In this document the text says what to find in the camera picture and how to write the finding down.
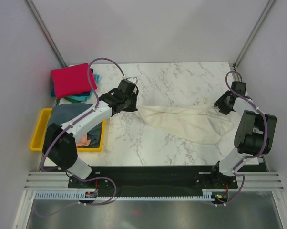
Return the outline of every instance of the folded cloth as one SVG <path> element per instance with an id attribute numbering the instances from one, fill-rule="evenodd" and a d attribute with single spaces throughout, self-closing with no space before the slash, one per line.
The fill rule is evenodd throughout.
<path id="1" fill-rule="evenodd" d="M 82 92 L 80 94 L 75 94 L 74 96 L 89 96 L 91 92 Z M 50 92 L 51 97 L 56 97 L 56 93 L 54 92 L 54 88 Z"/>
<path id="2" fill-rule="evenodd" d="M 54 69 L 51 71 L 52 80 L 54 82 L 54 91 L 58 99 L 70 95 L 79 94 L 90 91 L 92 88 L 87 79 L 88 63 L 83 63 L 67 68 Z M 90 79 L 94 89 L 97 85 L 90 71 Z"/>
<path id="3" fill-rule="evenodd" d="M 73 118 L 77 117 L 79 114 L 81 114 L 82 112 L 84 112 L 86 109 L 88 109 L 91 106 L 92 104 L 83 104 L 83 103 L 62 104 L 62 105 L 55 106 L 51 111 L 51 116 L 48 122 L 48 126 L 52 123 L 61 125 L 65 122 L 68 122 L 72 120 Z M 88 147 L 96 148 L 99 146 L 97 145 L 97 143 L 100 142 L 101 127 L 102 127 L 102 124 L 100 123 L 87 133 L 87 140 L 90 140 Z"/>
<path id="4" fill-rule="evenodd" d="M 76 147 L 81 147 L 81 146 L 89 146 L 91 140 L 87 138 L 87 133 L 80 139 L 80 141 L 76 144 Z"/>
<path id="5" fill-rule="evenodd" d="M 188 108 L 140 106 L 136 115 L 156 129 L 198 144 L 216 144 L 234 127 L 229 117 L 207 100 Z"/>
<path id="6" fill-rule="evenodd" d="M 98 83 L 99 80 L 100 80 L 100 75 L 99 74 L 93 74 L 93 77 L 94 77 L 95 82 Z M 90 96 L 90 93 L 91 93 L 91 91 L 89 91 L 89 92 L 82 92 L 80 94 L 75 94 L 73 96 Z M 51 90 L 50 96 L 51 97 L 56 97 L 56 93 L 54 92 L 54 88 Z"/>
<path id="7" fill-rule="evenodd" d="M 87 100 L 89 100 L 92 97 L 92 91 L 89 93 L 88 96 L 68 96 L 68 98 L 79 101 L 79 102 L 86 102 Z"/>
<path id="8" fill-rule="evenodd" d="M 77 100 L 74 100 L 68 97 L 65 97 L 64 99 L 66 99 L 68 102 L 71 102 L 71 103 L 80 103 L 80 101 L 77 101 Z"/>

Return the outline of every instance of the cream cloth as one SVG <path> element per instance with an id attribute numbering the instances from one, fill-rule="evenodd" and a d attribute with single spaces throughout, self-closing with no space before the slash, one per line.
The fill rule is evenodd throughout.
<path id="1" fill-rule="evenodd" d="M 192 107 L 139 106 L 136 115 L 156 129 L 198 144 L 216 144 L 234 127 L 205 99 Z"/>

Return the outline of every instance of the marble table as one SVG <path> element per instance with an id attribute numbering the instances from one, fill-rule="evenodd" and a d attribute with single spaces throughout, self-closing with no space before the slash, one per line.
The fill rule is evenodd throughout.
<path id="1" fill-rule="evenodd" d="M 216 101 L 226 90 L 226 62 L 120 64 L 126 77 L 138 77 L 137 105 L 192 106 L 202 98 Z M 117 87 L 122 75 L 113 64 L 95 64 L 101 76 L 97 93 Z M 60 104 L 68 103 L 65 99 Z M 146 125 L 135 113 L 122 112 L 106 125 L 105 144 L 101 152 L 79 152 L 91 166 L 166 166 L 213 165 L 225 158 L 234 147 L 240 117 L 229 114 L 235 127 L 216 145 L 199 145 Z M 252 159 L 248 164 L 258 164 Z M 53 166 L 49 159 L 46 166 Z"/>

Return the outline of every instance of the red cloth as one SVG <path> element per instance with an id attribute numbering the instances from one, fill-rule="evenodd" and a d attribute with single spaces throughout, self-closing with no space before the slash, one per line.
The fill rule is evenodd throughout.
<path id="1" fill-rule="evenodd" d="M 92 88 L 87 79 L 88 63 L 83 63 L 67 68 L 54 69 L 51 71 L 54 82 L 54 91 L 58 99 L 91 91 Z M 90 78 L 94 89 L 96 82 L 90 71 Z"/>

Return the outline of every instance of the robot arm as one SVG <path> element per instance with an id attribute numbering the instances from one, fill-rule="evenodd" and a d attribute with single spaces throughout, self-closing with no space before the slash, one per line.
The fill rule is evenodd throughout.
<path id="1" fill-rule="evenodd" d="M 231 88 L 241 96 L 245 96 L 245 83 L 233 82 Z M 262 116 L 249 102 L 237 97 L 231 91 L 226 91 L 214 105 L 225 115 L 235 111 L 242 118 L 235 135 L 235 148 L 226 158 L 213 166 L 210 174 L 198 175 L 196 184 L 209 189 L 225 188 L 226 185 L 237 188 L 235 173 L 249 160 L 246 158 L 258 155 L 265 134 L 267 134 L 267 142 L 263 154 L 267 154 L 271 150 L 277 118 L 273 115 L 264 114 L 267 121 L 267 133 L 264 133 Z"/>
<path id="2" fill-rule="evenodd" d="M 61 126 L 51 124 L 46 131 L 43 153 L 46 154 L 54 139 L 69 125 L 69 128 L 50 150 L 48 157 L 65 171 L 86 179 L 92 169 L 78 158 L 76 143 L 103 120 L 121 112 L 137 110 L 138 87 L 131 81 L 121 80 L 118 88 L 100 96 L 98 107 L 93 106 Z"/>

